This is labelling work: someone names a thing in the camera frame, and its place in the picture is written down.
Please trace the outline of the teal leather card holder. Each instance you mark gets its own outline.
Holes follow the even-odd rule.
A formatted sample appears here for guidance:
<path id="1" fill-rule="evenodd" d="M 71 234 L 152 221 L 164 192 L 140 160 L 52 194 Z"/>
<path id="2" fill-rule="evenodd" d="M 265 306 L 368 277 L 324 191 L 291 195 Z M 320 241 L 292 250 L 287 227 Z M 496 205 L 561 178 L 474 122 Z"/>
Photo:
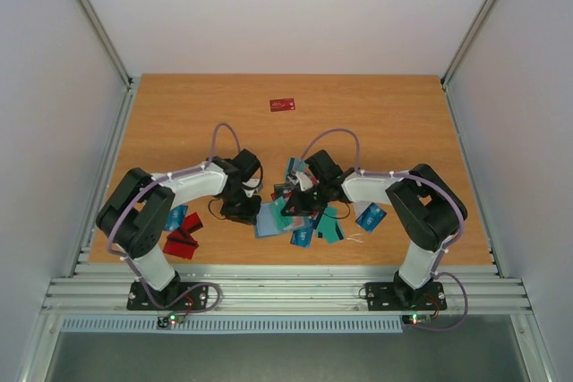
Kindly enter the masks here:
<path id="1" fill-rule="evenodd" d="M 283 233 L 291 232 L 294 230 L 293 222 L 291 225 L 285 229 L 277 229 L 276 223 L 272 218 L 269 210 L 269 203 L 263 203 L 261 205 L 259 214 L 256 217 L 256 223 L 254 226 L 254 234 L 256 238 L 267 238 L 270 236 L 277 236 Z"/>

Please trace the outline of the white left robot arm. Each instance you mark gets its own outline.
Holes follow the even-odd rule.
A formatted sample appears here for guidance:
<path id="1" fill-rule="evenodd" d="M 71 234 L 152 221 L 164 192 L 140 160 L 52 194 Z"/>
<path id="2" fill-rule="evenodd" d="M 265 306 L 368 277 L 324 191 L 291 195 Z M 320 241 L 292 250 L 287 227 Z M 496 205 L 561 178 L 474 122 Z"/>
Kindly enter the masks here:
<path id="1" fill-rule="evenodd" d="M 129 170 L 96 217 L 110 250 L 127 259 L 150 287 L 148 296 L 161 309 L 175 306 L 181 288 L 175 270 L 158 246 L 169 212 L 180 205 L 212 196 L 222 200 L 226 220 L 255 225 L 261 208 L 257 194 L 262 181 L 250 185 L 261 162 L 242 149 L 233 158 L 213 157 L 197 166 L 166 174 Z"/>

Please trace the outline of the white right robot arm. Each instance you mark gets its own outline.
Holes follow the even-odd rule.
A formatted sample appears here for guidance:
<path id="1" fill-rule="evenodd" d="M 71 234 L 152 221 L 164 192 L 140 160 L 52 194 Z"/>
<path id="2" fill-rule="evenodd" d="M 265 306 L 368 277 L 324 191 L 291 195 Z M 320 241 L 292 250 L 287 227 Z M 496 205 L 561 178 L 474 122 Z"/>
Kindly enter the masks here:
<path id="1" fill-rule="evenodd" d="M 344 171 L 328 152 L 321 150 L 305 160 L 313 178 L 293 172 L 294 184 L 283 216 L 324 213 L 331 202 L 371 202 L 393 207 L 409 245 L 393 290 L 404 307 L 423 301 L 447 248 L 465 231 L 464 203 L 427 164 L 398 172 Z"/>

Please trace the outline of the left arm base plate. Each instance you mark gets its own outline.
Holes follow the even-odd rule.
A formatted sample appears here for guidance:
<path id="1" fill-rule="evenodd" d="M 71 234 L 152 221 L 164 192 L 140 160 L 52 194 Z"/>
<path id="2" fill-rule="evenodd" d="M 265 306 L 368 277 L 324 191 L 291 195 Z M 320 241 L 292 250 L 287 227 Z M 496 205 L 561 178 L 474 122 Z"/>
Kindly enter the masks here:
<path id="1" fill-rule="evenodd" d="M 180 282 L 163 291 L 156 291 L 142 282 L 133 282 L 126 308 L 130 311 L 205 310 L 207 299 L 214 289 L 202 283 Z"/>

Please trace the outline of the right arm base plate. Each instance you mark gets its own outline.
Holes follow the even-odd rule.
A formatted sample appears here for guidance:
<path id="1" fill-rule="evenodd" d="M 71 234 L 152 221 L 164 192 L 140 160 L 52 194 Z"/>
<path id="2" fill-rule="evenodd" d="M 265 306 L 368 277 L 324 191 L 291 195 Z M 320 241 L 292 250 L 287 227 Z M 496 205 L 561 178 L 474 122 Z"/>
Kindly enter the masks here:
<path id="1" fill-rule="evenodd" d="M 448 308 L 443 285 L 436 281 L 429 281 L 417 290 L 393 282 L 370 282 L 363 288 L 370 311 L 442 311 Z"/>

